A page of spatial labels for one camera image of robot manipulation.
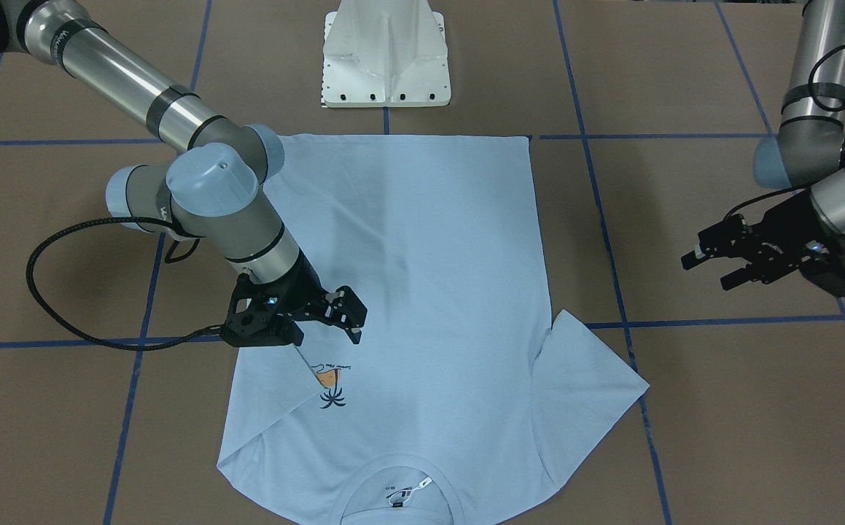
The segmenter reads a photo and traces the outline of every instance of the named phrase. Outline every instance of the light blue cap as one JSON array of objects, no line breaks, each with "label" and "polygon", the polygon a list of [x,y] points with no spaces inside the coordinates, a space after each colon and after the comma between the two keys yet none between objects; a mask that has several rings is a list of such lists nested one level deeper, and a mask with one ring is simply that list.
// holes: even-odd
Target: light blue cap
[{"label": "light blue cap", "polygon": [[249,124],[245,127],[256,132],[263,143],[263,149],[266,151],[266,177],[269,179],[282,169],[283,163],[286,163],[283,143],[273,130],[263,124]]},{"label": "light blue cap", "polygon": [[[131,217],[130,206],[128,206],[128,179],[133,170],[140,166],[128,166],[121,168],[112,175],[112,179],[105,186],[105,206],[108,206],[108,213],[112,217]],[[146,232],[135,222],[122,222],[123,226]]]},{"label": "light blue cap", "polygon": [[238,152],[218,142],[190,149],[166,170],[173,200],[200,217],[224,217],[245,209],[259,189],[257,176]]},{"label": "light blue cap", "polygon": [[792,187],[785,163],[782,162],[779,141],[775,137],[763,139],[759,146],[756,146],[756,153],[752,156],[752,176],[755,177],[756,184],[763,188],[783,190]]}]

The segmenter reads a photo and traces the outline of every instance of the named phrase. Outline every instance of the t-shirt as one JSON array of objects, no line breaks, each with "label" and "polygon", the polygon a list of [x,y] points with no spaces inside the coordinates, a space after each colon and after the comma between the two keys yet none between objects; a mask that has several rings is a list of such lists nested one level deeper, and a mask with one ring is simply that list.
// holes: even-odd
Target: t-shirt
[{"label": "t-shirt", "polygon": [[504,521],[558,491],[647,384],[552,326],[524,137],[293,136],[265,191],[362,342],[242,349],[218,468],[303,524]]}]

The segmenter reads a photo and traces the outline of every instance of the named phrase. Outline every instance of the folded sleeve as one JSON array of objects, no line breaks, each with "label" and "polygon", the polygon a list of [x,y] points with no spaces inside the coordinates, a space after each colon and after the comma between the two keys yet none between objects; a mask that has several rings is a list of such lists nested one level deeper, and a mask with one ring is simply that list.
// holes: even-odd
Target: folded sleeve
[{"label": "folded sleeve", "polygon": [[320,392],[322,383],[294,346],[240,350],[218,465]]},{"label": "folded sleeve", "polygon": [[532,424],[559,489],[648,388],[574,316],[558,315],[532,366]]}]

